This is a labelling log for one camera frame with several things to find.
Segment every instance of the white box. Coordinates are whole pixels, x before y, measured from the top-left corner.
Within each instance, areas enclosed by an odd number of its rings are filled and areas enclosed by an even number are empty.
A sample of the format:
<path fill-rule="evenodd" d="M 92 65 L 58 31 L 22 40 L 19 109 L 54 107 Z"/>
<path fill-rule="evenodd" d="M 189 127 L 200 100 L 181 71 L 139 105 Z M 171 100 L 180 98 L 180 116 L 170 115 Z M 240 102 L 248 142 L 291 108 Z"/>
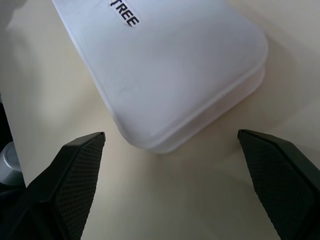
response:
<path fill-rule="evenodd" d="M 123 137 L 172 151 L 262 82 L 264 33 L 224 0 L 53 0 Z"/>

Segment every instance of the table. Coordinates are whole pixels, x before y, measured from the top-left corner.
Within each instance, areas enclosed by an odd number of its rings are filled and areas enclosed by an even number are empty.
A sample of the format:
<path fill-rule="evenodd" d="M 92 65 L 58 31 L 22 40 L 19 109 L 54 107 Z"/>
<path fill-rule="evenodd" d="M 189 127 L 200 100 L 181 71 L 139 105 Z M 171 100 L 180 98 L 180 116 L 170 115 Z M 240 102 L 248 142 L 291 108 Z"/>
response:
<path fill-rule="evenodd" d="M 292 141 L 320 167 L 320 3 L 229 0 L 264 29 L 266 78 L 172 153 L 129 145 L 50 0 L 0 3 L 0 92 L 28 185 L 65 143 L 104 131 L 82 239 L 278 240 L 237 140 L 251 129 Z"/>

